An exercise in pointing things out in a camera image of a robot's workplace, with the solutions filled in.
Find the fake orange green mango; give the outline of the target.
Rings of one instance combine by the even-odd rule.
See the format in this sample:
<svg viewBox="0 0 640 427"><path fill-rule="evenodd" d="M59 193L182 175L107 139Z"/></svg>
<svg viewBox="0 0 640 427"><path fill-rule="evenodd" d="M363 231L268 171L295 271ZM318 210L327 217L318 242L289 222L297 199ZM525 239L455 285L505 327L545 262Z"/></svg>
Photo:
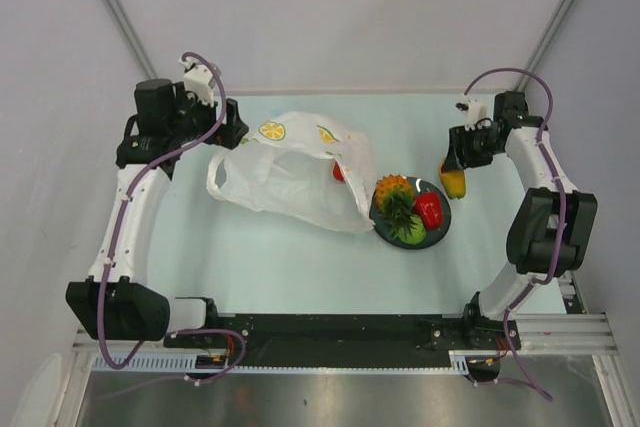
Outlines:
<svg viewBox="0 0 640 427"><path fill-rule="evenodd" d="M466 196L466 178L463 170L457 166L446 169L445 160L439 163L438 175L440 183L449 199L462 199Z"/></svg>

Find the fake red bell pepper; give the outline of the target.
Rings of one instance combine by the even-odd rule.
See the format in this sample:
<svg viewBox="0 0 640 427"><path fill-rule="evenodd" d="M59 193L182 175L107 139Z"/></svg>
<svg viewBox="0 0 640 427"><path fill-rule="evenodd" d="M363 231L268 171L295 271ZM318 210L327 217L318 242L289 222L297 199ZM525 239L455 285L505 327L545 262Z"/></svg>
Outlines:
<svg viewBox="0 0 640 427"><path fill-rule="evenodd" d="M426 192L416 197L414 210L427 230L439 228L443 223L443 210L435 192Z"/></svg>

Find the fake orange pineapple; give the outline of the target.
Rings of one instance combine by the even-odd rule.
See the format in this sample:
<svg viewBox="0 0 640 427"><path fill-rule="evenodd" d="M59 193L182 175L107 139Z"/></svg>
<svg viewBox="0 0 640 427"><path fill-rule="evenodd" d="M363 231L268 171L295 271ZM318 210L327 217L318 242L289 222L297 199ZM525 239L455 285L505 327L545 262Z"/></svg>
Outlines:
<svg viewBox="0 0 640 427"><path fill-rule="evenodd" d="M374 201L380 214L389 223L394 237L411 233L415 192L405 177L389 175L378 180Z"/></svg>

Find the dark blue ceramic plate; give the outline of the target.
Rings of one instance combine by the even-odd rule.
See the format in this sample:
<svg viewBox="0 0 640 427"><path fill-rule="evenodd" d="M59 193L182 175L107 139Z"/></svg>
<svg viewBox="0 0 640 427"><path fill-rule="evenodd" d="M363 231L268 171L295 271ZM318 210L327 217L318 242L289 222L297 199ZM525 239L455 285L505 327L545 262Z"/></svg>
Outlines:
<svg viewBox="0 0 640 427"><path fill-rule="evenodd" d="M447 234L452 214L448 201L434 184L403 175L376 182L370 218L386 242L407 250L431 247Z"/></svg>

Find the fake green lime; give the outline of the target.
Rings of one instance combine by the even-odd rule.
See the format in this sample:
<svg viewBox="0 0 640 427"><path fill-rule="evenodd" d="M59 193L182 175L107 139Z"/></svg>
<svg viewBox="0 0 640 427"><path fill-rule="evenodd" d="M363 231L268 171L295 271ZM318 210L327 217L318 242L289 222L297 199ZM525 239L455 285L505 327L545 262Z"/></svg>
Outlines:
<svg viewBox="0 0 640 427"><path fill-rule="evenodd" d="M426 235L427 231L422 219L415 217L409 225L399 230L397 238L407 245L417 245L425 240Z"/></svg>

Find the white printed plastic bag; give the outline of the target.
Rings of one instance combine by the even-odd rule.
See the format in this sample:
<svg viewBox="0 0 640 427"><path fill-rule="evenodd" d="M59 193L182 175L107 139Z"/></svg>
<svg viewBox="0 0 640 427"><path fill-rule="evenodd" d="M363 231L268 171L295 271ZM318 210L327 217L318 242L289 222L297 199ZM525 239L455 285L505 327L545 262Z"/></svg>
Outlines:
<svg viewBox="0 0 640 427"><path fill-rule="evenodd" d="M332 175L335 162L344 182ZM215 153L206 187L213 198L254 212L362 234L373 229L377 178L365 133L323 115L289 112L264 122L238 147Z"/></svg>

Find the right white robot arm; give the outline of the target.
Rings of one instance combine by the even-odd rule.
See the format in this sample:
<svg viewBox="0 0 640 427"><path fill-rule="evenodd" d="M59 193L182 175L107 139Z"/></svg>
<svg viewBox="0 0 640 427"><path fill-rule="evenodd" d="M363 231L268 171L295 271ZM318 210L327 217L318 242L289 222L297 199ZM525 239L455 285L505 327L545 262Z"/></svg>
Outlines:
<svg viewBox="0 0 640 427"><path fill-rule="evenodd" d="M461 176L504 154L524 189L507 233L507 262L466 304L460 321L462 338L471 348L489 349L497 340L517 338L515 313L534 292L582 265L598 203L564 173L551 146L548 120L530 114L523 93L496 95L492 110L468 95L456 107L465 122L449 130L440 176Z"/></svg>

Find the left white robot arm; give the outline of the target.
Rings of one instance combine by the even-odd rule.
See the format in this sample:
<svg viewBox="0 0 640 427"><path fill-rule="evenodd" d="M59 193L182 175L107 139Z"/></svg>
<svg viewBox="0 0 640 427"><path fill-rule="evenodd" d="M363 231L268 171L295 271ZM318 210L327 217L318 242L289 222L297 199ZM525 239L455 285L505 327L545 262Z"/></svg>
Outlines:
<svg viewBox="0 0 640 427"><path fill-rule="evenodd" d="M247 134L238 104L218 75L151 79L134 90L136 111L116 149L116 195L107 231L86 279L65 300L87 334L108 341L157 341L171 303L147 285L148 254L160 204L177 162L200 144L234 148Z"/></svg>

